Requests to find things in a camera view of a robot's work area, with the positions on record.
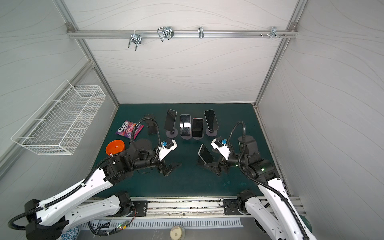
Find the black phone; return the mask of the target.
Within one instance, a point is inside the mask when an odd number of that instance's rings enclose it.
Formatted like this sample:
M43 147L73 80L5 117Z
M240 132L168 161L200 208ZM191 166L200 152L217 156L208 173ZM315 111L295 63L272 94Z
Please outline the black phone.
M155 115L154 114L147 114L147 115L145 115L145 117L155 119ZM158 133L158 130L156 128L155 123L153 121L151 121L151 120L145 120L145 122L147 124L148 134L150 136L151 135L156 135Z

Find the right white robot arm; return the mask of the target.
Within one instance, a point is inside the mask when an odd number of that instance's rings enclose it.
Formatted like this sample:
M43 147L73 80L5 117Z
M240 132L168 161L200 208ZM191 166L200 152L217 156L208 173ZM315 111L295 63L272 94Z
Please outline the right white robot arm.
M267 203L263 204L251 190L245 190L237 195L236 202L223 207L237 210L242 215L251 215L258 228L272 240L314 240L316 237L294 207L274 165L262 159L257 141L246 134L245 123L239 121L235 125L243 129L238 138L240 152L235 152L229 138L215 138L211 146L221 158L215 161L208 148L201 145L199 164L217 176L227 173L231 167L239 168L246 178L257 185Z

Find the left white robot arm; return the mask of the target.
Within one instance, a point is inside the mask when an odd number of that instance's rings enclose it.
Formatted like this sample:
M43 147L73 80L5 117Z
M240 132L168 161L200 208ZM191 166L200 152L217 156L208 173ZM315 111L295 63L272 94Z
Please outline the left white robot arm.
M127 192L119 192L105 200L85 204L90 197L109 189L135 171L157 168L165 177L180 163L167 165L165 157L177 148L173 139L159 140L154 147L148 139L130 139L129 148L100 161L79 183L61 193L25 204L25 211L11 218L8 227L24 231L29 240L57 240L73 227L102 217L125 217L137 208Z

